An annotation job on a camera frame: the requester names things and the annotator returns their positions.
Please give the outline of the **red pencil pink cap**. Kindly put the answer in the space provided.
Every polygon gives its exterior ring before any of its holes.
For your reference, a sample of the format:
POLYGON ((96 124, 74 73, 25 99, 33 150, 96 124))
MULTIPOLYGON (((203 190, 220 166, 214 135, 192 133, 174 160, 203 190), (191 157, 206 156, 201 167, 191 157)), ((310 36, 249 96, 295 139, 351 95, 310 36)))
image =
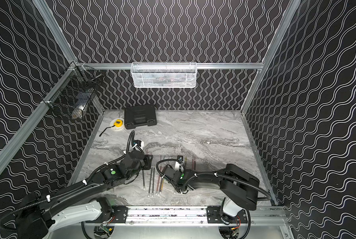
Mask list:
POLYGON ((156 188, 156 195, 159 195, 160 191, 160 183, 161 183, 161 176, 158 175, 158 180, 157 180, 157 188, 156 188))

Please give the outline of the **dark blue pencil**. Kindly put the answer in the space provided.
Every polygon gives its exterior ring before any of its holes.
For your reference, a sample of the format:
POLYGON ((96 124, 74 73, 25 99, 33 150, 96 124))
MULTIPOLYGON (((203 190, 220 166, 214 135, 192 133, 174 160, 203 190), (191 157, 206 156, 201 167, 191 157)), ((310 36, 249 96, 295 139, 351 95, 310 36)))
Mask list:
POLYGON ((163 181, 164 181, 163 178, 161 178, 160 179, 160 184, 159 184, 159 187, 158 187, 158 191, 157 191, 158 195, 160 195, 160 193, 161 193, 163 181))

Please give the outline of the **dark grey pencil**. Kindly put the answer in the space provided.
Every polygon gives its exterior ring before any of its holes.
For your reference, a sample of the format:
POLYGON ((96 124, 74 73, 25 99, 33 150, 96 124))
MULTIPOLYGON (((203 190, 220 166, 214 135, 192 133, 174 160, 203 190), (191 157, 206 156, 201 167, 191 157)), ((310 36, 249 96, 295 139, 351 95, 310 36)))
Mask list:
POLYGON ((143 181, 143 189, 146 190, 146 179, 145 179, 145 171, 142 170, 142 181, 143 181))

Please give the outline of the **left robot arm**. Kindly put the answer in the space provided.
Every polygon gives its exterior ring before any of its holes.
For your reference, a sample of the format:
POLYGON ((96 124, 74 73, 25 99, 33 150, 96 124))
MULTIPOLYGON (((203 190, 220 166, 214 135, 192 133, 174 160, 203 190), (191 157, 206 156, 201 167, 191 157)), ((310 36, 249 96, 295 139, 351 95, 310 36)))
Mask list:
POLYGON ((65 209, 87 197, 132 183, 132 177, 151 169, 153 160, 134 137, 135 131, 131 131, 125 153, 98 166, 86 179, 46 196, 28 194, 17 209, 0 217, 0 230, 16 233, 20 239, 42 239, 56 225, 55 216, 65 209))

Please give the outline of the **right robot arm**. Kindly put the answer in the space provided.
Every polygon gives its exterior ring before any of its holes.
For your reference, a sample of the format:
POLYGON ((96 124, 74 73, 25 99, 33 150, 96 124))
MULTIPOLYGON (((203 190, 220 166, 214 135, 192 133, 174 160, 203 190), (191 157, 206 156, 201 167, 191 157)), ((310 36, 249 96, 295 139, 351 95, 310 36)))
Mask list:
POLYGON ((241 211, 254 211, 258 201, 270 201, 269 192, 260 187, 257 177, 234 164, 227 164, 217 171, 199 172, 191 169, 175 170, 165 166, 157 170, 162 179, 170 183, 181 194, 198 189, 221 191, 225 198, 220 209, 215 212, 215 220, 224 224, 237 221, 241 211))

